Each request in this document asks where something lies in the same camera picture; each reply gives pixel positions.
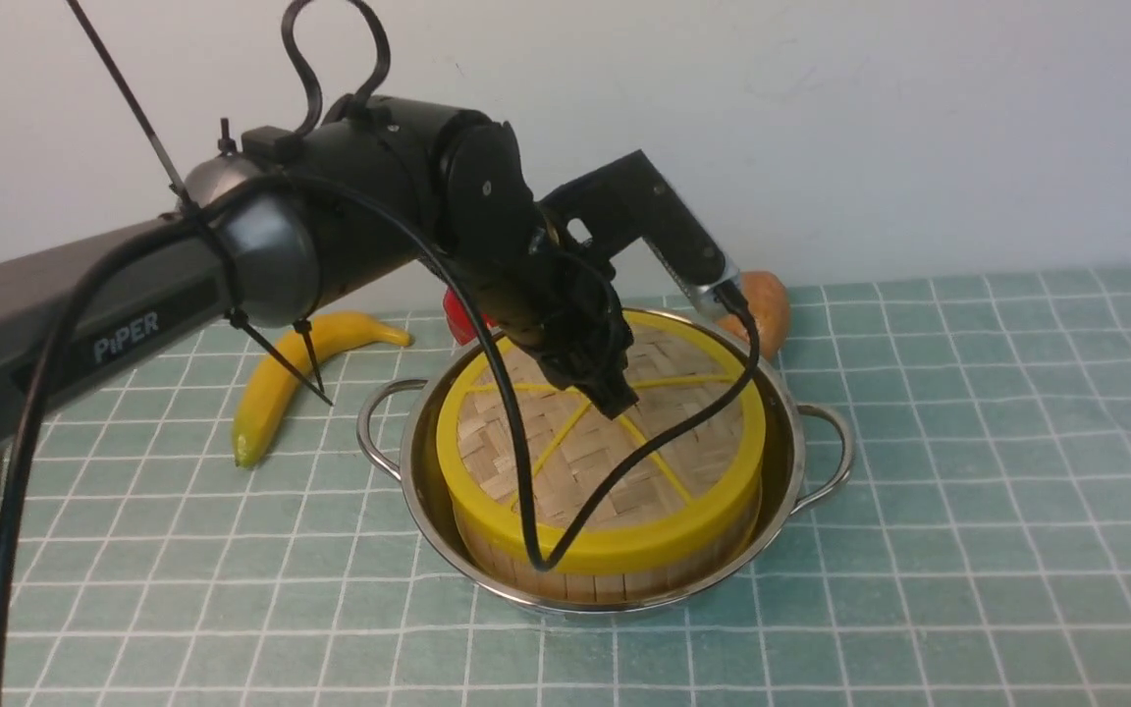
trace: metal pot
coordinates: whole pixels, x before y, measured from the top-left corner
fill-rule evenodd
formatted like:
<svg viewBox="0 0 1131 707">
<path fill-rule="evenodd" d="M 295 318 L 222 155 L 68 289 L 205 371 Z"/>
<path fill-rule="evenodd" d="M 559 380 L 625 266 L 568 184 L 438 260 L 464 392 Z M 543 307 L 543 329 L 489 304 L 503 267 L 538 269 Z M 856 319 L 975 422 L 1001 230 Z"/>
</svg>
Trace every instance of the metal pot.
<svg viewBox="0 0 1131 707">
<path fill-rule="evenodd" d="M 741 344 L 732 335 L 725 334 L 718 328 L 701 326 L 699 322 L 692 322 L 690 319 L 666 312 L 656 312 L 656 314 L 677 319 L 677 321 L 700 328 L 701 331 L 716 338 L 719 344 L 734 351 L 737 357 L 745 357 L 748 345 Z M 853 434 L 844 415 L 830 407 L 812 406 L 811 404 L 798 406 L 791 397 L 778 372 L 762 360 L 754 382 L 762 391 L 762 399 L 767 404 L 768 433 L 766 462 L 762 463 L 762 507 L 758 511 L 758 524 L 749 545 L 740 554 L 736 554 L 734 560 L 715 569 L 707 577 L 645 600 L 623 601 L 619 604 L 585 604 L 577 603 L 577 601 L 547 600 L 543 596 L 528 594 L 528 592 L 508 586 L 498 578 L 491 577 L 468 558 L 468 552 L 459 537 L 457 520 L 452 516 L 452 500 L 443 483 L 439 462 L 435 459 L 435 431 L 439 429 L 437 417 L 439 417 L 439 408 L 443 397 L 451 389 L 452 381 L 465 369 L 466 363 L 472 357 L 482 354 L 477 344 L 470 344 L 459 351 L 449 367 L 434 380 L 396 380 L 374 390 L 361 408 L 357 420 L 357 440 L 369 459 L 372 459 L 378 468 L 386 471 L 404 489 L 408 511 L 413 515 L 413 520 L 421 528 L 423 536 L 426 537 L 426 542 L 430 542 L 430 545 L 439 554 L 442 554 L 449 564 L 457 568 L 458 572 L 470 578 L 483 589 L 521 607 L 552 614 L 598 617 L 598 614 L 629 614 L 680 603 L 680 601 L 690 598 L 699 592 L 710 589 L 724 578 L 734 575 L 737 569 L 753 560 L 759 552 L 762 552 L 776 540 L 789 517 L 839 491 L 849 478 L 849 471 L 853 466 Z M 422 390 L 422 394 L 408 414 L 404 438 L 400 439 L 399 443 L 400 462 L 397 465 L 377 448 L 370 428 L 377 407 L 390 395 L 404 393 L 404 390 Z M 831 475 L 829 482 L 812 492 L 797 495 L 800 488 L 802 488 L 802 481 L 805 478 L 805 436 L 802 415 L 820 417 L 820 420 L 829 422 L 839 434 L 843 449 L 840 449 L 839 465 L 837 465 L 836 473 Z"/>
</svg>

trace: bamboo steamer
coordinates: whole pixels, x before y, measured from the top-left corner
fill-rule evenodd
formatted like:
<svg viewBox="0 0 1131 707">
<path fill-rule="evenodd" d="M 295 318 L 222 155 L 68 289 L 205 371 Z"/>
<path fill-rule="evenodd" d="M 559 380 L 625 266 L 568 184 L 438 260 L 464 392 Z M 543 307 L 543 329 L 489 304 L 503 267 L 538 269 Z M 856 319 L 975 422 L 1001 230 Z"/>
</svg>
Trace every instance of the bamboo steamer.
<svg viewBox="0 0 1131 707">
<path fill-rule="evenodd" d="M 545 555 L 616 463 L 741 374 L 741 360 L 694 326 L 648 312 L 625 317 L 634 335 L 625 376 L 640 403 L 615 421 L 578 390 L 553 388 L 537 363 L 500 340 L 525 420 Z M 482 569 L 544 598 L 611 604 L 696 581 L 742 550 L 757 523 L 766 425 L 750 385 L 621 480 L 551 572 L 526 559 L 508 420 L 485 357 L 470 361 L 446 394 L 435 451 L 459 536 Z"/>
</svg>

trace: white wall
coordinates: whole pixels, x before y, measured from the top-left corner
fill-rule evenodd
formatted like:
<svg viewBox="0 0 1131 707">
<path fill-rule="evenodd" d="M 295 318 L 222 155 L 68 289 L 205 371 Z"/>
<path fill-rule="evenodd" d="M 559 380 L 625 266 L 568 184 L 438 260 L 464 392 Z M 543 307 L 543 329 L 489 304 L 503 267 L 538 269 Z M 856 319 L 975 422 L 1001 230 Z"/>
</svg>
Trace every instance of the white wall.
<svg viewBox="0 0 1131 707">
<path fill-rule="evenodd" d="M 642 147 L 745 267 L 793 283 L 1131 260 L 1123 0 L 374 0 L 386 93 L 481 107 L 543 193 Z M 180 165 L 300 121 L 284 0 L 86 0 Z M 372 59 L 323 0 L 301 45 L 327 100 Z M 0 0 L 0 259 L 170 205 L 66 3 Z M 672 285 L 647 253 L 622 290 Z M 437 304 L 405 269 L 355 295 Z"/>
</svg>

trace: banana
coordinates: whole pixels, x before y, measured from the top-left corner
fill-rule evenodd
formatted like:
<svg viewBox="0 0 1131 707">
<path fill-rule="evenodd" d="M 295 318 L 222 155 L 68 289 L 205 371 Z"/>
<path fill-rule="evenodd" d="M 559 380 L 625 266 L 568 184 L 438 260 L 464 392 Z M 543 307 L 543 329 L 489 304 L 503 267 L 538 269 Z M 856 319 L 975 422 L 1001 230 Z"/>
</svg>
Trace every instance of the banana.
<svg viewBox="0 0 1131 707">
<path fill-rule="evenodd" d="M 333 312 L 316 317 L 311 335 L 318 363 L 374 340 L 396 346 L 413 343 L 413 336 L 408 331 L 389 327 L 361 312 Z M 278 339 L 277 348 L 302 374 L 311 376 L 313 367 L 309 361 L 304 337 L 290 331 Z M 269 354 L 260 360 L 247 388 L 242 390 L 242 402 L 239 402 L 238 413 L 234 414 L 234 428 L 230 437 L 234 445 L 235 465 L 250 468 L 260 462 L 269 449 L 274 434 L 277 434 L 282 417 L 297 388 L 300 380 Z"/>
</svg>

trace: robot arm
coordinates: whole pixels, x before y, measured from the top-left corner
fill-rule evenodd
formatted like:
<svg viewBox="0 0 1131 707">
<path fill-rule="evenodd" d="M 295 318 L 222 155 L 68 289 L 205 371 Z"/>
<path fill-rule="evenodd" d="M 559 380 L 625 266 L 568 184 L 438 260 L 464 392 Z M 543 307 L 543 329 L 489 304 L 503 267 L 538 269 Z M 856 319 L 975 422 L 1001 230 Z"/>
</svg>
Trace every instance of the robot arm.
<svg viewBox="0 0 1131 707">
<path fill-rule="evenodd" d="M 631 331 L 608 300 L 611 258 L 645 239 L 697 308 L 717 316 L 714 287 L 736 269 L 642 153 L 537 201 L 507 123 L 404 98 L 374 97 L 351 115 L 343 104 L 307 135 L 248 130 L 241 152 L 226 136 L 223 153 L 192 170 L 185 188 L 202 206 L 254 175 L 283 173 L 369 193 L 431 239 L 486 317 L 537 360 L 549 381 L 582 390 L 610 416 L 637 402 L 623 377 Z M 0 265 L 0 449 L 72 283 L 115 245 L 175 227 L 179 218 L 162 215 Z M 570 238 L 575 218 L 590 241 Z M 63 357 L 51 408 L 231 309 L 257 326 L 287 326 L 418 255 L 385 221 L 307 189 L 252 197 L 214 230 L 232 270 L 195 238 L 139 260 L 104 287 Z"/>
</svg>

